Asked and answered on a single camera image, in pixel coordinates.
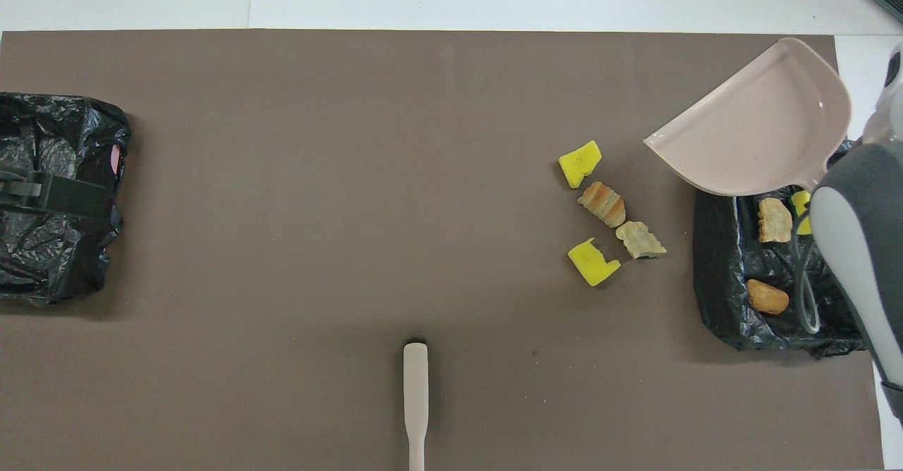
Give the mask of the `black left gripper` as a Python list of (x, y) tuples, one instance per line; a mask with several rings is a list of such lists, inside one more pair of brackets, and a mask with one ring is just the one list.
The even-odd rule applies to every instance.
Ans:
[(0, 170), (0, 210), (103, 220), (109, 217), (109, 192), (42, 171)]

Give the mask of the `beige hand brush black bristles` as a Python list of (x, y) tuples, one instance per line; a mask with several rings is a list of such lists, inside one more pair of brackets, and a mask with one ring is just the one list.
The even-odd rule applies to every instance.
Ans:
[(429, 359), (425, 340), (413, 339), (404, 345), (402, 375), (408, 471), (425, 471), (425, 439), (430, 403)]

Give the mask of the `yellow notched sponge chunk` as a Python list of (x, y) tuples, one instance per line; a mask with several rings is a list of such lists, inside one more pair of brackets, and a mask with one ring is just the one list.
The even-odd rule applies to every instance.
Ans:
[(618, 259), (606, 259), (594, 240), (587, 239), (567, 252), (567, 257), (590, 287), (599, 286), (622, 267)]

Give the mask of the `orange striped croissant piece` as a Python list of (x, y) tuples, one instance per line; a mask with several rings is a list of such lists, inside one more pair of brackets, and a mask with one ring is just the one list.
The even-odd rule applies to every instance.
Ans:
[(601, 181), (591, 183), (577, 199), (577, 203), (607, 227), (618, 228), (626, 221), (624, 198)]

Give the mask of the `pale green-edged food piece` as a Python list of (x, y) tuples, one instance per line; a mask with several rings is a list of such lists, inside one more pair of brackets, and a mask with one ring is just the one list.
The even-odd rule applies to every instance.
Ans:
[(667, 254), (667, 249), (642, 221), (625, 221), (615, 230), (632, 259), (655, 258)]

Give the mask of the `beige plastic dustpan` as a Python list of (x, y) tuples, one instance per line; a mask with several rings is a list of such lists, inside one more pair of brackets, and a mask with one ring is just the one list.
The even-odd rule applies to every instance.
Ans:
[(720, 197), (813, 191), (851, 118), (836, 70), (785, 37), (644, 143), (688, 184)]

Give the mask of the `brown bread nugget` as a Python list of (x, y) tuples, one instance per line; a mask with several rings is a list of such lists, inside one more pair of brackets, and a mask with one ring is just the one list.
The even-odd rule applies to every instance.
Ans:
[(789, 305), (789, 295), (779, 288), (768, 285), (758, 279), (746, 282), (749, 304), (760, 313), (782, 314)]

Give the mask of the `pale tan food piece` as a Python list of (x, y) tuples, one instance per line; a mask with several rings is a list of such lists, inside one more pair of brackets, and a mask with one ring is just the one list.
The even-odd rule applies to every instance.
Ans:
[(792, 214), (780, 199), (766, 197), (758, 202), (759, 243), (789, 243), (793, 224)]

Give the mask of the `small yellow sponge wedge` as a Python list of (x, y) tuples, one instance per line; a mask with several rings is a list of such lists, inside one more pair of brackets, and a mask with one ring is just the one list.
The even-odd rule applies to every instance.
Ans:
[(811, 194), (809, 191), (800, 190), (794, 192), (790, 197), (790, 204), (794, 214), (794, 223), (797, 225), (797, 234), (799, 236), (811, 236), (812, 228), (808, 217), (809, 203)]

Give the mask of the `black bag-lined bin pink spot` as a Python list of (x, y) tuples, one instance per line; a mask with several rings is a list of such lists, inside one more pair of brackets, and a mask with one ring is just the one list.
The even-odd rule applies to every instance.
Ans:
[(132, 130), (100, 99), (0, 92), (0, 170), (42, 171), (100, 185), (109, 217), (0, 210), (0, 303), (54, 305), (104, 285), (107, 246), (122, 231), (116, 196)]

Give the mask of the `black bag-lined trash bin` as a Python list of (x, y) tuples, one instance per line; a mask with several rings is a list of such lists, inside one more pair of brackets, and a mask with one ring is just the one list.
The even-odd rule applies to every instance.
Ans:
[[(773, 197), (796, 216), (792, 198), (800, 192), (788, 185), (751, 197), (719, 197), (696, 193), (693, 218), (693, 288), (706, 329), (741, 351), (799, 350), (820, 359), (864, 351), (866, 343), (847, 307), (842, 289), (809, 235), (793, 243), (762, 243), (758, 209)], [(810, 282), (821, 320), (817, 333), (800, 325), (794, 302), (779, 314), (762, 313), (749, 303), (751, 279), (794, 295), (794, 275)]]

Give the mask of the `brown table mat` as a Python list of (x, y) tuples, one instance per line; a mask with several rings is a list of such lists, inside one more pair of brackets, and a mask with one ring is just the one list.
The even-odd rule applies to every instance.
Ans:
[[(0, 91), (133, 130), (103, 291), (0, 306), (0, 471), (883, 465), (868, 353), (701, 323), (696, 191), (643, 140), (774, 35), (6, 32)], [(568, 188), (558, 158), (595, 140)], [(577, 199), (601, 181), (666, 255)], [(590, 287), (567, 252), (622, 266)]]

